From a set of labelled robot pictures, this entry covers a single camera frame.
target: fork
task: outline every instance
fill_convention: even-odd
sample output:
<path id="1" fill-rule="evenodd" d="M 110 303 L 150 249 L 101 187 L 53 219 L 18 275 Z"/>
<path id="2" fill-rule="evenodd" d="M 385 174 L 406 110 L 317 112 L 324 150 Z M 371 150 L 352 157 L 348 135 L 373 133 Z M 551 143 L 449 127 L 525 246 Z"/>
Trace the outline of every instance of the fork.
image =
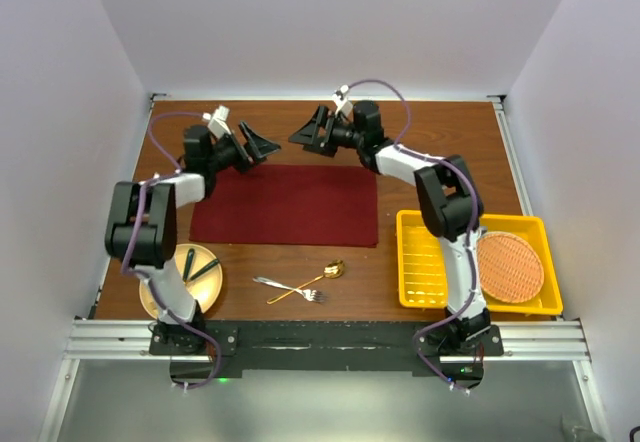
<path id="1" fill-rule="evenodd" d="M 253 281 L 258 282 L 260 284 L 270 285 L 271 287 L 277 287 L 279 289 L 293 290 L 294 292 L 297 292 L 298 294 L 303 296 L 309 302 L 317 302 L 318 304 L 322 304 L 327 301 L 327 296 L 322 292 L 320 292 L 319 290 L 296 289 L 295 287 L 289 287 L 288 285 L 283 285 L 279 282 L 276 282 L 275 280 L 267 279 L 266 277 L 254 277 Z"/>

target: maroon cloth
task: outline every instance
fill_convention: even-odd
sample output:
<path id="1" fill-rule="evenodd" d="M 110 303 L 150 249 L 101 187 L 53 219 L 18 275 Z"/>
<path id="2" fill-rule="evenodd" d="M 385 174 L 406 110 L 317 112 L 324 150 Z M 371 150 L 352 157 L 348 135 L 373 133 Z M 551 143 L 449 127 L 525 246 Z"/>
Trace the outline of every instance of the maroon cloth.
<path id="1" fill-rule="evenodd" d="M 376 176 L 361 167 L 260 165 L 218 174 L 191 219 L 194 242 L 375 247 Z"/>

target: wooden table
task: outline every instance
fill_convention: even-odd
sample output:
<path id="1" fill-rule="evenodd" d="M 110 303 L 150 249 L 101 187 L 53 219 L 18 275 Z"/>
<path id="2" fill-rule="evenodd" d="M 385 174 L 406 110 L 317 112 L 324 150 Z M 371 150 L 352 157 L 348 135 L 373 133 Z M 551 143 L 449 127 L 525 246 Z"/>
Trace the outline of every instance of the wooden table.
<path id="1" fill-rule="evenodd" d="M 353 150 L 341 149 L 334 159 L 330 159 L 304 152 L 300 146 L 287 142 L 289 135 L 310 119 L 319 102 L 158 102 L 154 115 L 172 111 L 213 112 L 218 104 L 231 109 L 230 127 L 236 129 L 240 120 L 246 120 L 260 135 L 282 145 L 282 151 L 271 156 L 267 163 L 359 165 Z M 393 137 L 405 123 L 404 109 L 398 102 L 380 102 L 379 105 L 386 133 Z M 484 200 L 485 212 L 521 214 L 492 104 L 415 102 L 411 103 L 411 108 L 414 122 L 403 139 L 405 145 L 433 155 L 463 155 Z M 183 129 L 198 122 L 194 117 L 164 119 L 156 124 L 154 134 L 169 152 L 179 156 L 183 152 Z M 149 140 L 145 140 L 134 180 L 171 170 L 169 162 Z M 206 316 L 229 320 L 340 321 L 441 318 L 442 310 L 407 309 L 398 301 L 395 216 L 401 209 L 417 208 L 415 188 L 390 177 L 378 177 L 379 244 L 374 249 L 203 244 L 218 256 L 224 270 L 222 292 Z M 179 243 L 188 241 L 192 211 L 193 206 L 178 211 Z M 325 305 L 309 304 L 301 297 L 293 296 L 267 305 L 265 301 L 278 291 L 251 280 L 256 275 L 263 275 L 287 285 L 299 285 L 320 275 L 325 264 L 335 258 L 342 258 L 348 271 L 339 279 L 317 283 L 318 289 L 326 290 L 331 296 Z M 119 271 L 120 263 L 111 261 L 96 318 L 148 318 L 138 298 L 138 281 L 121 276 Z M 494 314 L 493 318 L 521 320 L 522 316 Z"/>

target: yellow basket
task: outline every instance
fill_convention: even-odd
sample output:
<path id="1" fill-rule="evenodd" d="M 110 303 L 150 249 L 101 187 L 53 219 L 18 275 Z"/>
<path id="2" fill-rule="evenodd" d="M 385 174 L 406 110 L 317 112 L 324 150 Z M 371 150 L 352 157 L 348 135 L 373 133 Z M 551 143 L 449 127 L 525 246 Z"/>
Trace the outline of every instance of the yellow basket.
<path id="1" fill-rule="evenodd" d="M 396 216 L 396 223 L 400 303 L 419 309 L 446 307 L 447 276 L 438 240 L 427 231 L 417 210 L 401 210 Z M 542 220 L 520 215 L 485 214 L 480 218 L 480 224 L 489 231 L 510 232 L 525 239 L 540 257 L 544 269 L 544 284 L 536 297 L 521 304 L 507 304 L 484 294 L 489 310 L 561 314 L 562 298 Z"/>

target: wall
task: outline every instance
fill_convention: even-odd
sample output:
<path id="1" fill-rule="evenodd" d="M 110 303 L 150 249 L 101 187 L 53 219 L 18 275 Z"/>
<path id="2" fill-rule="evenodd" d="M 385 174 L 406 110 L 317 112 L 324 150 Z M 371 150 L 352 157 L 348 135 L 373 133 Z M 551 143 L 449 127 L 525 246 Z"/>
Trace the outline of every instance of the wall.
<path id="1" fill-rule="evenodd" d="M 615 440 L 640 424 L 639 11 L 640 0 L 562 0 L 507 97 Z"/>
<path id="2" fill-rule="evenodd" d="M 145 95 L 99 0 L 0 0 L 0 440 L 39 433 Z"/>
<path id="3" fill-rule="evenodd" d="M 412 97 L 503 94 L 559 2 L 102 1 L 145 88 L 176 98 L 326 95 L 364 77 Z"/>

